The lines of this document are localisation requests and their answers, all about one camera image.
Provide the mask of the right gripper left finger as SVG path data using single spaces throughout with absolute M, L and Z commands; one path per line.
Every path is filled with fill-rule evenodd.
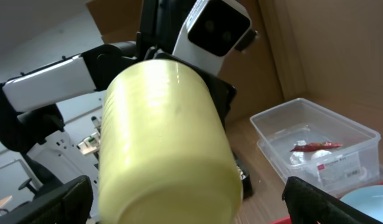
M 81 175 L 1 216 L 0 224 L 83 224 L 92 203 L 92 183 Z

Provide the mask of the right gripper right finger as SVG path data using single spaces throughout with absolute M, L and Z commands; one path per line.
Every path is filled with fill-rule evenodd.
M 282 194 L 292 224 L 380 224 L 304 180 L 291 176 Z

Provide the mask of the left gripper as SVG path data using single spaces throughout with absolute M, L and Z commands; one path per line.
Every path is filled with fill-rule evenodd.
M 202 15 L 207 3 L 143 1 L 136 35 L 136 54 L 141 60 L 173 60 L 192 68 L 205 81 L 224 124 L 237 90 L 217 77 L 224 59 L 197 46 L 188 38 L 188 29 Z

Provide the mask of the red snack wrapper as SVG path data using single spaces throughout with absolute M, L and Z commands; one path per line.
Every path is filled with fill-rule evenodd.
M 341 143 L 335 143 L 335 142 L 312 142 L 305 145 L 297 145 L 295 146 L 291 152 L 315 152 L 320 150 L 327 150 L 327 149 L 336 149 L 339 147 L 342 147 L 343 145 Z

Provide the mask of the yellow plastic cup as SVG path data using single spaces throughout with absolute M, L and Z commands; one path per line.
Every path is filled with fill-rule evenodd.
M 172 60 L 122 71 L 103 104 L 102 223 L 232 223 L 243 190 L 203 79 Z

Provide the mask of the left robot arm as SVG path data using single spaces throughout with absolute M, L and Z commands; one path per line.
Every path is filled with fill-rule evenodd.
M 252 29 L 237 1 L 144 1 L 135 41 L 103 44 L 0 83 L 0 143 L 14 152 L 64 131 L 57 103 L 105 91 L 103 140 L 161 136 L 193 111 L 219 124 L 235 88 L 218 78 Z

